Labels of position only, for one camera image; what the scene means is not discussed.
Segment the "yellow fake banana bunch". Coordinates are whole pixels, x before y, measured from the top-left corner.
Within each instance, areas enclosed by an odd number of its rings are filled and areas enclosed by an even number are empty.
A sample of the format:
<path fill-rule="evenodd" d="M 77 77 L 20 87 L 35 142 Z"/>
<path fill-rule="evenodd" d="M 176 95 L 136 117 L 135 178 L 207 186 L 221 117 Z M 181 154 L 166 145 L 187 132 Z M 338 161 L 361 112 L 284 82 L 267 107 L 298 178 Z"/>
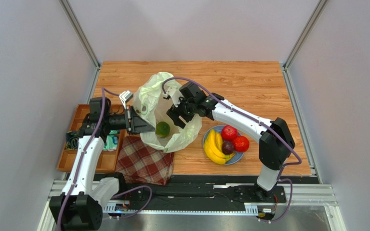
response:
<path fill-rule="evenodd" d="M 206 156 L 216 164 L 225 165 L 230 161 L 236 153 L 224 154 L 222 152 L 223 139 L 221 135 L 216 132 L 214 129 L 210 129 L 203 141 L 203 149 Z"/>

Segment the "dark purple fake fruit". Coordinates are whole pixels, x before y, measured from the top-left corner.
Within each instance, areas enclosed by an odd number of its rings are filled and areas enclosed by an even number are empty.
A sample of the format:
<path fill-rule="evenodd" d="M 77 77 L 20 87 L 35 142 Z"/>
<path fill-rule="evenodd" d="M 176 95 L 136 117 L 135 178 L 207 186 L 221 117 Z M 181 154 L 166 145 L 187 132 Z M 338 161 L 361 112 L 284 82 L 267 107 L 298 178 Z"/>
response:
<path fill-rule="evenodd" d="M 224 141 L 221 148 L 225 155 L 231 155 L 235 151 L 234 144 L 231 141 Z"/>

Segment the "green fake lime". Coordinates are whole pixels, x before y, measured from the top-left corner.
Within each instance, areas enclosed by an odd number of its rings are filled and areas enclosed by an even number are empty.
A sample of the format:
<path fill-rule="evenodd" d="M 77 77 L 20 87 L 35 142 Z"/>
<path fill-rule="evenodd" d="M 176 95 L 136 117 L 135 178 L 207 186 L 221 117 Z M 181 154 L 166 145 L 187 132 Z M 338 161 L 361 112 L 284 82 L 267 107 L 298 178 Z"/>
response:
<path fill-rule="evenodd" d="M 166 138 L 170 135 L 171 126 L 164 121 L 158 122 L 156 125 L 156 135 L 161 138 Z"/>

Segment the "pale green plastic bag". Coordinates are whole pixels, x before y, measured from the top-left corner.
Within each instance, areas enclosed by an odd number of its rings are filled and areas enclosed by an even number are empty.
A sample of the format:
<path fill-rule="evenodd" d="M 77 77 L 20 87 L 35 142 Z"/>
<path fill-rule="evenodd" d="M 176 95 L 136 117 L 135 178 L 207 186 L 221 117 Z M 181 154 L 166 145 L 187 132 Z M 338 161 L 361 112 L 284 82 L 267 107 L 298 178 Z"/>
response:
<path fill-rule="evenodd" d="M 133 97 L 133 108 L 143 120 L 154 127 L 159 122 L 166 122 L 170 126 L 167 137 L 161 137 L 155 131 L 140 134 L 144 144 L 164 153 L 177 152 L 186 148 L 195 141 L 202 128 L 202 118 L 198 115 L 186 123 L 184 128 L 180 128 L 166 114 L 173 102 L 163 98 L 163 90 L 171 87 L 178 90 L 182 86 L 176 80 L 170 80 L 162 86 L 162 83 L 171 77 L 173 75 L 168 72 L 152 75 L 144 85 L 139 87 Z"/>

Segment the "red fake tomato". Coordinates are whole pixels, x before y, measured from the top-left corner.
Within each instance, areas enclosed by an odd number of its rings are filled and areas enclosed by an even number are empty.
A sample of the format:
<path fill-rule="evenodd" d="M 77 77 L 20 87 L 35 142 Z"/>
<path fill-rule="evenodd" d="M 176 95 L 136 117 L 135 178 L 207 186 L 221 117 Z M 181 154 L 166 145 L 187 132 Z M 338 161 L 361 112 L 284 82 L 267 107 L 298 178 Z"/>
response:
<path fill-rule="evenodd" d="M 250 147 L 250 141 L 245 136 L 237 136 L 232 140 L 236 152 L 246 152 Z"/>

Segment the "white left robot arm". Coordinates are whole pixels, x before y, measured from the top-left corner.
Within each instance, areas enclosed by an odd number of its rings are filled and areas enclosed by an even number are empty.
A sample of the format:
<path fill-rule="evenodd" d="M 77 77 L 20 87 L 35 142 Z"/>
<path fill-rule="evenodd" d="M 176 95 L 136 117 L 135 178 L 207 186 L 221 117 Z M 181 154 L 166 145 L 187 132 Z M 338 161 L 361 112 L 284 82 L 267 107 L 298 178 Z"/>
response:
<path fill-rule="evenodd" d="M 98 160 L 112 130 L 130 134 L 154 132 L 134 109 L 110 112 L 111 101 L 103 96 L 90 99 L 89 113 L 79 129 L 77 156 L 67 183 L 59 196 L 50 199 L 49 208 L 60 231 L 96 231 L 103 220 L 103 210 L 125 182 L 121 174 L 100 180 L 93 188 Z"/>

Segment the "red fake apple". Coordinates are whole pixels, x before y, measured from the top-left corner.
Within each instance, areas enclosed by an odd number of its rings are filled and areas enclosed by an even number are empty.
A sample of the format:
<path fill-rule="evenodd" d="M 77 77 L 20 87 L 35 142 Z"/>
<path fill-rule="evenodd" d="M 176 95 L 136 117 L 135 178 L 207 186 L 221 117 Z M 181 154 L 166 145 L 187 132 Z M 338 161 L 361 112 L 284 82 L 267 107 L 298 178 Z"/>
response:
<path fill-rule="evenodd" d="M 238 136 L 238 130 L 230 125 L 226 125 L 221 130 L 221 137 L 224 141 L 232 141 Z"/>

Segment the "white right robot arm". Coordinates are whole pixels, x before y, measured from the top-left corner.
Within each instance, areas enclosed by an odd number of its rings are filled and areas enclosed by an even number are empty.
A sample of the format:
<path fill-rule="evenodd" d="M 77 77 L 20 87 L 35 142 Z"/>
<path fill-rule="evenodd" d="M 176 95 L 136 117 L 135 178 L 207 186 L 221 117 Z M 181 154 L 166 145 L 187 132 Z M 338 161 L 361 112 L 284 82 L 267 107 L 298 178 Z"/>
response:
<path fill-rule="evenodd" d="M 248 135 L 259 144 L 262 162 L 256 184 L 264 192 L 273 190 L 288 157 L 295 153 L 287 122 L 279 117 L 270 120 L 242 110 L 191 80 L 181 87 L 168 87 L 167 83 L 162 83 L 163 98 L 173 102 L 167 115 L 174 124 L 184 128 L 194 116 L 200 116 L 225 123 Z"/>

